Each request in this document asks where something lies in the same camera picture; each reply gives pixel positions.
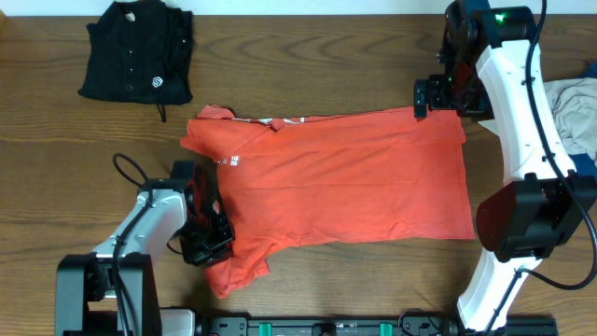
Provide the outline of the orange red t-shirt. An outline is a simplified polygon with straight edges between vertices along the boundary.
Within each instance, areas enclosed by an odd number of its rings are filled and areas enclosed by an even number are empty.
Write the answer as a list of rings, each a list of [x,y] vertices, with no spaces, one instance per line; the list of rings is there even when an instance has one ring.
[[[242,119],[206,106],[181,144],[215,163],[235,236],[231,256],[206,270],[209,287],[227,297],[288,247],[473,238],[464,142],[447,111]]]

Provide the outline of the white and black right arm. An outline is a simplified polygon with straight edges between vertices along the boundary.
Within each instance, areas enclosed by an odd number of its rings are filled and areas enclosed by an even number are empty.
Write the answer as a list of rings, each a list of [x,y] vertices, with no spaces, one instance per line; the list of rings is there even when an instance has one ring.
[[[493,119],[504,185],[477,210],[482,250],[453,316],[406,313],[399,327],[406,335],[554,335],[554,318],[508,309],[541,261],[590,224],[596,181],[578,174],[554,124],[538,46],[544,18],[528,7],[455,0],[445,19],[437,56],[445,71],[415,83],[414,115]]]

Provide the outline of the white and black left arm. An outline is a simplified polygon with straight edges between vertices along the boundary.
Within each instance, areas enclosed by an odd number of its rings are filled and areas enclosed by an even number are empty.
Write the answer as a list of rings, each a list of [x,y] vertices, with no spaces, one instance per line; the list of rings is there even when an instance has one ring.
[[[217,189],[194,161],[176,161],[167,178],[137,183],[134,208],[88,254],[58,265],[57,335],[207,335],[190,308],[162,308],[154,264],[170,242],[185,263],[214,265],[231,255],[234,233]]]

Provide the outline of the beige crumpled shirt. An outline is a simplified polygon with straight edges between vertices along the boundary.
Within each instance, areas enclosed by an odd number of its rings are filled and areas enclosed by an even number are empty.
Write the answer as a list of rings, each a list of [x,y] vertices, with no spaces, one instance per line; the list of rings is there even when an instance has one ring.
[[[554,80],[544,87],[566,152],[587,154],[596,162],[596,79]]]

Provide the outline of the blue cloth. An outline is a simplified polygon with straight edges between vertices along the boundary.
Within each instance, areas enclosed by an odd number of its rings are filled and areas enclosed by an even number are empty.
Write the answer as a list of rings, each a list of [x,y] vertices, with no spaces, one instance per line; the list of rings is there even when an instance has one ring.
[[[596,78],[597,74],[597,64],[596,63],[589,63],[588,69],[580,76],[580,78]],[[576,172],[582,176],[593,176],[596,177],[597,170],[596,166],[594,165],[593,160],[590,158],[588,154],[576,154],[570,155],[573,163],[576,166]]]

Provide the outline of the folded black shirt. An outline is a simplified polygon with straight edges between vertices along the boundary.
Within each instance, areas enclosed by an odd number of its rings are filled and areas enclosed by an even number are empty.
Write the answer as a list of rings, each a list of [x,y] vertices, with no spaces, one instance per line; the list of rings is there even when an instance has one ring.
[[[98,101],[185,105],[193,51],[193,14],[159,0],[113,2],[86,25],[90,57],[78,94]]]

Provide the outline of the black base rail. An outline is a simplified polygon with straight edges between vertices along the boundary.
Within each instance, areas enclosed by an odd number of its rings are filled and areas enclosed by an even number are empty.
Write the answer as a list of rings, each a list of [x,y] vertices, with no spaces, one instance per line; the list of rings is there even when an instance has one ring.
[[[187,336],[456,336],[475,335],[454,317],[408,310],[393,319],[205,318],[190,309],[160,310],[164,335]]]

